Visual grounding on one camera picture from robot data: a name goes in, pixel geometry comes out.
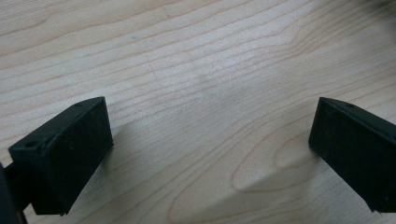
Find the wooden table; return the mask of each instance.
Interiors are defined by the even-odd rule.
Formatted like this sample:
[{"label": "wooden table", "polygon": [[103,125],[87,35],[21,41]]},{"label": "wooden table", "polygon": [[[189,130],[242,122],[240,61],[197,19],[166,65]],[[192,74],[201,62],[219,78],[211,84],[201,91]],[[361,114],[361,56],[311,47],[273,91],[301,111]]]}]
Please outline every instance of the wooden table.
[{"label": "wooden table", "polygon": [[319,96],[396,122],[394,8],[366,0],[0,2],[0,158],[106,97],[115,146],[29,223],[395,223],[307,139]]}]

